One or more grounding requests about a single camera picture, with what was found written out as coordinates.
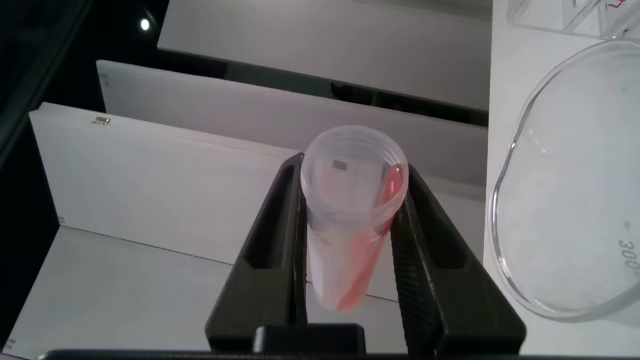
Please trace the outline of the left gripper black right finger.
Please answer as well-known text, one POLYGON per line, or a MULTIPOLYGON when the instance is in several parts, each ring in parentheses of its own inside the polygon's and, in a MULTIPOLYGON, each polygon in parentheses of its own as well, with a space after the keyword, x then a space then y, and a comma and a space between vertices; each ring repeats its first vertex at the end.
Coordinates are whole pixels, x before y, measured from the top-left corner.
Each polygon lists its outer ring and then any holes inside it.
POLYGON ((414 168, 391 246, 411 356, 519 355, 524 322, 414 168))

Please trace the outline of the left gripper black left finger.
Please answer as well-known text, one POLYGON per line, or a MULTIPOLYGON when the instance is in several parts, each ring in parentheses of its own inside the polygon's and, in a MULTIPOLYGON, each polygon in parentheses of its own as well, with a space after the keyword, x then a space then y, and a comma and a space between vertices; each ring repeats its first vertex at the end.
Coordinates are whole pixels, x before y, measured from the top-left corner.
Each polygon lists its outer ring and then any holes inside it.
POLYGON ((297 153, 280 166, 209 315, 214 351, 250 351, 260 327, 307 323, 302 160, 297 153))

